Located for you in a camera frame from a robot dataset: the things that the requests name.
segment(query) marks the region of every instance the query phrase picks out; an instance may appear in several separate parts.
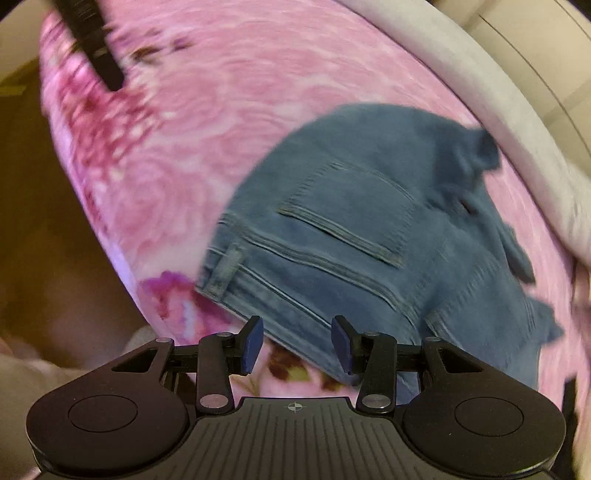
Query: jeans belt loop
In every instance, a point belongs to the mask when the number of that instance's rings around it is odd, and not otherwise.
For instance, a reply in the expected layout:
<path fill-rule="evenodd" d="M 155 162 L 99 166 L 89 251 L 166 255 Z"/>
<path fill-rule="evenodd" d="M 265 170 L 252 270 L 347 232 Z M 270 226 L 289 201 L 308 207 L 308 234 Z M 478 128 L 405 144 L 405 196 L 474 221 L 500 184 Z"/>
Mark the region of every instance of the jeans belt loop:
<path fill-rule="evenodd" d="M 221 301 L 228 285 L 245 258 L 245 248 L 238 244 L 231 244 L 213 269 L 209 281 L 203 289 L 203 294 L 213 301 Z"/>

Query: denim fabric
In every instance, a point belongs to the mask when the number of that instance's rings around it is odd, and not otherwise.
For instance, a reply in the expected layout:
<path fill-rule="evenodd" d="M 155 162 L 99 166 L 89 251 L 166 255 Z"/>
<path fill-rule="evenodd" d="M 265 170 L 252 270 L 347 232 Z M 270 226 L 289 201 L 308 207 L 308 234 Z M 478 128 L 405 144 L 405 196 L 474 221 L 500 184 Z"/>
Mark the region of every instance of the denim fabric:
<path fill-rule="evenodd" d="M 561 334 L 526 296 L 531 264 L 488 196 L 492 137 L 428 112 L 348 105 L 292 133 L 236 191 L 196 290 L 260 315 L 278 343 L 344 382 L 330 321 L 399 343 L 439 336 L 536 387 Z M 418 393 L 399 378 L 398 401 Z"/>

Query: pink flower pattern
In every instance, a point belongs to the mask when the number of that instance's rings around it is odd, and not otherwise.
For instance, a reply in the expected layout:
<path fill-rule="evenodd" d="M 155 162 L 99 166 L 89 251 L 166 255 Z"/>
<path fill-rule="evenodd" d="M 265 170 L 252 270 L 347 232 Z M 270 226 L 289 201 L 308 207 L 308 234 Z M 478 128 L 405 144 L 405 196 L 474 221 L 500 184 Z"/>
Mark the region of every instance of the pink flower pattern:
<path fill-rule="evenodd" d="M 359 101 L 478 124 L 425 65 L 333 0 L 102 5 L 125 87 L 108 92 L 51 14 L 41 35 L 43 108 L 114 267 L 154 327 L 178 343 L 242 325 L 193 282 L 237 185 L 290 131 Z M 532 259 L 533 294 L 553 305 L 566 331 L 542 351 L 540 390 L 560 404 L 564 379 L 577 375 L 582 410 L 589 364 L 583 322 L 570 313 L 572 259 L 506 158 L 486 181 Z M 269 341 L 254 373 L 232 384 L 237 399 L 356 395 Z"/>

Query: ribbed black surface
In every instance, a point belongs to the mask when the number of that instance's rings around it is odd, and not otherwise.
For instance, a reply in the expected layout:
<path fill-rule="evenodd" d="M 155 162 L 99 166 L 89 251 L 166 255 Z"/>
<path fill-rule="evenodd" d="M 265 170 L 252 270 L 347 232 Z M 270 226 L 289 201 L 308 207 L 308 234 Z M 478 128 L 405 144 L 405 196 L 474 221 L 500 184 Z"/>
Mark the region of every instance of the ribbed black surface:
<path fill-rule="evenodd" d="M 288 408 L 297 403 L 302 408 Z M 248 398 L 197 422 L 187 441 L 129 480 L 452 480 L 416 456 L 388 420 L 343 398 Z M 57 477 L 43 474 L 40 480 Z M 538 473 L 532 480 L 550 480 Z"/>

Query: black device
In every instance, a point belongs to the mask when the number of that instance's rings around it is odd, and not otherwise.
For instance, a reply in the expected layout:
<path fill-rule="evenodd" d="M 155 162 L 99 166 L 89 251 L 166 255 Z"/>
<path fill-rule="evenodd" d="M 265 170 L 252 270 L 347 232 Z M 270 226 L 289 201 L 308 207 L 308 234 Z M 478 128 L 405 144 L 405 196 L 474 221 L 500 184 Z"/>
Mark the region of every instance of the black device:
<path fill-rule="evenodd" d="M 27 417 L 39 479 L 552 478 L 560 411 L 449 343 L 399 345 L 338 316 L 335 351 L 362 376 L 355 408 L 348 398 L 235 406 L 229 375 L 252 371 L 262 341 L 259 317 L 199 345 L 159 338 L 46 394 Z M 417 372 L 421 393 L 396 406 L 400 371 Z"/>
<path fill-rule="evenodd" d="M 51 0 L 78 46 L 111 91 L 119 90 L 125 74 L 105 41 L 105 17 L 96 0 Z M 0 0 L 0 21 L 22 0 Z"/>

